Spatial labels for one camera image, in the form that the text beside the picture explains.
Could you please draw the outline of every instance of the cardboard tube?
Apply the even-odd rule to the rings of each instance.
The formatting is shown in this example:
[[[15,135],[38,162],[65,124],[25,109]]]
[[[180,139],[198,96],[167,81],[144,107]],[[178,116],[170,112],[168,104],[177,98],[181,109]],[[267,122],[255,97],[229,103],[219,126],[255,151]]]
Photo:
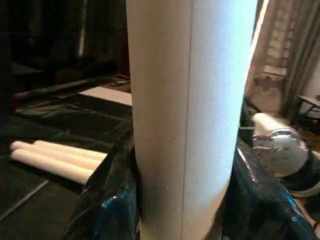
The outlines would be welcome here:
[[[48,141],[42,141],[42,140],[37,140],[33,144],[37,146],[46,147],[48,149],[58,150],[60,152],[82,156],[88,159],[95,159],[98,161],[103,161],[107,156],[107,154],[104,152],[81,149],[73,146],[67,146],[67,145],[57,144],[57,143],[48,142]]]
[[[74,166],[24,149],[17,149],[13,151],[11,153],[11,158],[83,185],[86,184],[93,173],[92,170]]]
[[[58,161],[72,164],[81,168],[96,170],[101,161],[85,158],[83,156],[73,155],[67,152],[57,151],[55,149],[50,149],[45,146],[29,144],[23,141],[15,141],[10,146],[11,150],[24,149],[32,153],[44,155],[49,158],[57,159]]]
[[[126,3],[141,240],[205,239],[231,175],[257,0]]]

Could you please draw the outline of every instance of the white cardboard tube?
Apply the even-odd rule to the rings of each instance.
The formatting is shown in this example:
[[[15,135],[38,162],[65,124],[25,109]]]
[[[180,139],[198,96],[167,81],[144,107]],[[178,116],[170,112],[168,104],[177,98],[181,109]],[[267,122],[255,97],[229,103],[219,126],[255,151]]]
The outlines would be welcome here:
[[[41,145],[29,144],[23,141],[15,141],[10,146],[11,150],[24,149],[35,154],[44,155],[49,158],[56,159],[58,161],[72,164],[81,168],[96,170],[96,168],[101,164],[101,161],[85,158],[79,155],[73,155],[67,152],[58,151],[56,149],[50,149]]]
[[[231,175],[257,0],[126,6],[141,240],[202,240]]]
[[[83,185],[86,184],[93,173],[92,170],[74,166],[24,149],[13,151],[11,153],[11,158]]]
[[[107,156],[107,153],[104,153],[104,152],[81,149],[73,146],[67,146],[67,145],[57,144],[57,143],[48,142],[48,141],[42,141],[42,140],[37,140],[33,144],[37,146],[53,149],[53,150],[58,150],[60,152],[66,152],[69,154],[78,155],[84,158],[95,159],[99,161],[103,161]]]

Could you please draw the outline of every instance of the wall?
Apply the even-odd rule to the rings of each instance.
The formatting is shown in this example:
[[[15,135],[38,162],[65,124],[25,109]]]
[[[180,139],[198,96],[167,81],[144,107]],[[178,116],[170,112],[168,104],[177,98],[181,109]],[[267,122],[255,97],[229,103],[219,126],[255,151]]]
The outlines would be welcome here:
[[[320,58],[318,59],[312,77],[308,81],[308,85],[304,89],[303,95],[310,98],[315,98],[317,95],[320,95]],[[303,103],[300,112],[306,111],[309,107],[309,104]]]

